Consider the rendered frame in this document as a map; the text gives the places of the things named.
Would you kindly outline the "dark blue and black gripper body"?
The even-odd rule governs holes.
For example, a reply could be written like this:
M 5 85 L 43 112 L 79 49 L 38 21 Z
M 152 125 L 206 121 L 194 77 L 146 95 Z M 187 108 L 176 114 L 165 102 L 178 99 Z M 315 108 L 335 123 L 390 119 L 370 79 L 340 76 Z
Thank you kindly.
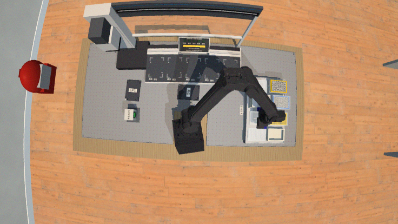
M 262 119 L 262 117 L 265 114 L 265 112 L 264 112 L 264 110 L 261 110 L 261 109 L 258 110 L 257 129 L 264 129 L 264 127 L 268 126 L 268 124 L 265 124 L 265 122 Z

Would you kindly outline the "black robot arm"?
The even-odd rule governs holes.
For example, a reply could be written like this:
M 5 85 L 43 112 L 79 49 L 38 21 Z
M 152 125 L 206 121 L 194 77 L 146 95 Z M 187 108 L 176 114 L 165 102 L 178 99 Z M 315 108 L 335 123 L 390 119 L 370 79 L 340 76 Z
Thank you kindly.
M 245 92 L 264 110 L 265 124 L 282 122 L 286 119 L 284 110 L 277 111 L 276 104 L 271 101 L 248 66 L 240 68 L 223 68 L 217 82 L 201 98 L 195 106 L 182 110 L 181 123 L 177 123 L 178 139 L 197 138 L 198 127 L 203 117 L 231 91 Z M 259 94 L 260 93 L 260 94 Z M 178 135 L 179 134 L 179 135 Z

